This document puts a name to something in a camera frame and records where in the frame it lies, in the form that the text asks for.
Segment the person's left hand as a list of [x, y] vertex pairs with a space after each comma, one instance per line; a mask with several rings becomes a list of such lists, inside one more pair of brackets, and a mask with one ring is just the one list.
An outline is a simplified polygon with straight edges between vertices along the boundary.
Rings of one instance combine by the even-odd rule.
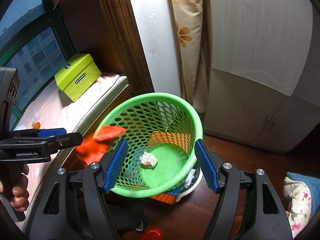
[[28, 173], [27, 164], [1, 165], [1, 194], [18, 212], [24, 212], [29, 206]]

